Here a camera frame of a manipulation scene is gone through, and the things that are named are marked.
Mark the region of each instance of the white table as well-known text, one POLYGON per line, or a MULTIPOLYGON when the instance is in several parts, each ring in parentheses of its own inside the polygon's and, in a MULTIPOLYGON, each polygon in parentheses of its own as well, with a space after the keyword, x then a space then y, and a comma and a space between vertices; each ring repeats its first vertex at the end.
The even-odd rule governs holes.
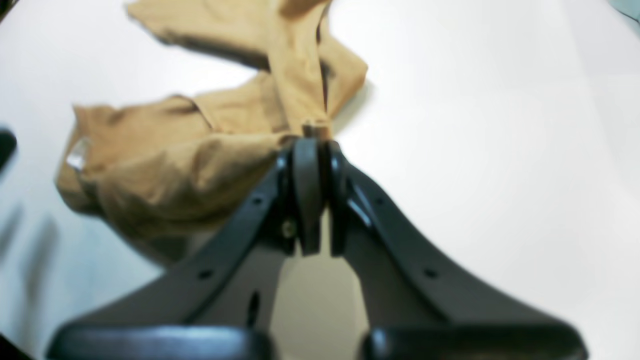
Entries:
MULTIPOLYGON (((339 119, 349 160, 454 260, 574 324, 592 359, 637 360, 640 37, 622 16, 605 0, 336 0, 330 18, 370 65, 339 119)), ((160 44, 121 0, 15 7, 0 24, 0 124, 19 141, 0 176, 0 332, 41 359, 61 322, 161 273, 56 193, 71 104, 195 95, 253 73, 160 44)), ((350 356, 363 320, 347 271, 287 264, 275 318, 287 357, 350 356), (296 289, 304 277, 321 284, 296 289), (319 289, 341 295, 311 315, 282 305, 319 289)))

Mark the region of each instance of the label tag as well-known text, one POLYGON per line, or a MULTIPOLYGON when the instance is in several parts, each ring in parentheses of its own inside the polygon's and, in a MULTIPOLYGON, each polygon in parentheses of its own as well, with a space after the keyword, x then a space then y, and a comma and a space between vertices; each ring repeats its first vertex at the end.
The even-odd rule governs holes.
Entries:
POLYGON ((86 163, 86 154, 89 147, 91 147, 91 140, 85 136, 80 138, 69 152, 67 164, 77 171, 82 171, 86 163))

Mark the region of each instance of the tan fabric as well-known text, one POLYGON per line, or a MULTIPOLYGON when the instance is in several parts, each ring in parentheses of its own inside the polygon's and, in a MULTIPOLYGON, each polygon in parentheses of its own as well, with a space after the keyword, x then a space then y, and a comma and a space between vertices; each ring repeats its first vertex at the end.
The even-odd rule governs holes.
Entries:
POLYGON ((362 86, 366 64, 328 33, 328 1, 142 0, 129 6, 159 38, 267 58, 239 88, 116 110, 76 106, 81 171, 63 161, 67 205, 131 240, 215 229, 302 125, 327 126, 362 86), (325 72, 321 71, 321 61, 325 72))

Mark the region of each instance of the hole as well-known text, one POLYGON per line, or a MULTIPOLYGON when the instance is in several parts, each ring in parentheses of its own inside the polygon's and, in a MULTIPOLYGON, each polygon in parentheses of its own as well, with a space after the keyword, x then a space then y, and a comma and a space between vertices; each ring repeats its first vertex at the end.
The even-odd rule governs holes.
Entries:
POLYGON ((424 275, 430 279, 437 279, 438 278, 438 273, 435 272, 435 270, 432 269, 424 269, 424 275))
POLYGON ((260 294, 254 291, 249 301, 249 308, 246 311, 247 327, 253 327, 255 325, 255 322, 258 320, 258 310, 260 310, 260 294))
POLYGON ((213 275, 213 270, 210 270, 210 269, 202 270, 201 272, 198 273, 198 279, 200 280, 208 279, 211 277, 211 275, 213 275))

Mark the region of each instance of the white surface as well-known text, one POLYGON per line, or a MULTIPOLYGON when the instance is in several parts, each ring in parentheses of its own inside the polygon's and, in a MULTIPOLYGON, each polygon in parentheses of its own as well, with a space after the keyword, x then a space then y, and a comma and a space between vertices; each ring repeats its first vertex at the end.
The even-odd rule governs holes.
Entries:
MULTIPOLYGON (((592 359, 640 358, 640 38, 621 15, 605 0, 336 0, 330 18, 370 65, 337 135, 349 160, 450 257, 574 324, 592 359)), ((0 177, 0 239, 17 220, 1 332, 42 357, 62 321, 159 274, 60 201, 70 105, 252 74, 161 45, 120 0, 17 5, 0 24, 0 123, 20 147, 0 177)))

